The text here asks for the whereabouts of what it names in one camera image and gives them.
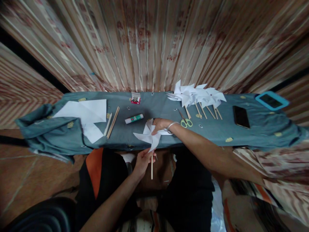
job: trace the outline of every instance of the person's left hand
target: person's left hand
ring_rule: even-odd
[[[153,154],[154,156],[153,162],[155,162],[155,156],[157,156],[154,151],[148,153],[149,150],[150,148],[137,154],[136,165],[133,173],[136,174],[140,179],[144,177],[148,164],[151,162],[151,155]]]

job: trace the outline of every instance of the orange stripe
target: orange stripe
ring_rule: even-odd
[[[94,149],[86,158],[86,166],[91,179],[94,197],[97,199],[100,189],[103,148]]]
[[[159,232],[159,227],[158,214],[154,212],[154,232]]]
[[[226,220],[228,221],[229,230],[231,232],[235,232],[235,230],[232,226],[231,218],[230,218],[230,214],[229,214],[228,199],[224,200],[224,213],[225,213],[225,216],[226,216]]]
[[[263,197],[263,201],[266,201],[270,204],[272,204],[271,199],[269,198],[268,194],[264,191],[263,187],[255,184],[256,188],[258,189],[258,191],[261,193],[262,197]]]

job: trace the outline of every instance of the chair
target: chair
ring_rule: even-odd
[[[42,201],[24,211],[3,231],[9,232],[70,232],[75,226],[75,202],[55,197]]]

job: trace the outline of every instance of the brown floor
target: brown floor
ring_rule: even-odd
[[[0,135],[22,138],[19,130],[0,130]],[[165,189],[176,168],[168,150],[157,150],[154,179],[150,165],[137,192]],[[27,148],[0,144],[0,229],[31,206],[46,200],[52,194],[77,186],[79,169],[86,156],[74,156],[75,164],[66,164],[49,157],[38,156]],[[153,198],[142,199],[143,208],[156,208]]]

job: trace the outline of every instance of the black smartphone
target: black smartphone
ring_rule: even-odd
[[[235,124],[245,128],[250,128],[246,109],[239,106],[233,106],[233,111]]]

